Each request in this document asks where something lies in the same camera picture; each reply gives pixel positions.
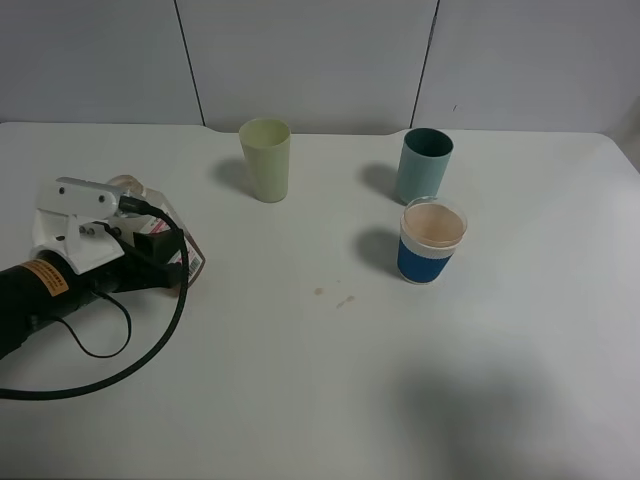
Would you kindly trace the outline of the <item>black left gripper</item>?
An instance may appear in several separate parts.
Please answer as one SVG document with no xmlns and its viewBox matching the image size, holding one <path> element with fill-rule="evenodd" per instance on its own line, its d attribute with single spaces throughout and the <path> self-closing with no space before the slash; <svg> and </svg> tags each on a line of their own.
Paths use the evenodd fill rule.
<svg viewBox="0 0 640 480">
<path fill-rule="evenodd" d="M 181 283 L 179 240 L 172 232 L 133 234 L 124 255 L 83 274 L 60 254 L 43 250 L 32 260 L 1 272 L 1 356 L 20 348 L 34 333 L 96 300 L 122 305 L 112 293 L 173 289 Z"/>
</svg>

